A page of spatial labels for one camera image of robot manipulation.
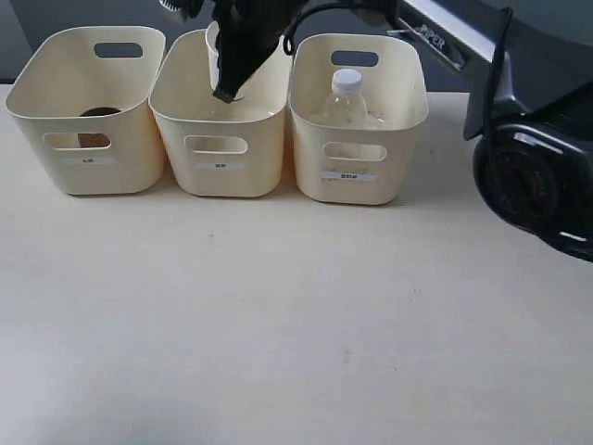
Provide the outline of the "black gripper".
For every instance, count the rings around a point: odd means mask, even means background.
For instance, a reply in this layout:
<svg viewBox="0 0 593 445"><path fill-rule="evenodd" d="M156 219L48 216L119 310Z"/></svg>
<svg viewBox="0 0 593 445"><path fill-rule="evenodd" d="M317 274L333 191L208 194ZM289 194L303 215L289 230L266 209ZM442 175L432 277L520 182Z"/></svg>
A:
<svg viewBox="0 0 593 445"><path fill-rule="evenodd" d="M280 36L306 5L305 1L214 1L219 25L216 46L219 79L213 95L233 102L242 86L275 51Z"/></svg>

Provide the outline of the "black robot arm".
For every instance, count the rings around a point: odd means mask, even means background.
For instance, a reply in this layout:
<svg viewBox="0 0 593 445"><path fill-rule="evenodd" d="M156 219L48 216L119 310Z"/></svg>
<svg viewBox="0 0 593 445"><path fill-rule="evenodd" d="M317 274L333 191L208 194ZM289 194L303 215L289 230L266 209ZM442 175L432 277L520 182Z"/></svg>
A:
<svg viewBox="0 0 593 445"><path fill-rule="evenodd" d="M592 49L473 1L326 1L370 12L472 85L464 124L473 177L500 219L592 258Z"/></svg>

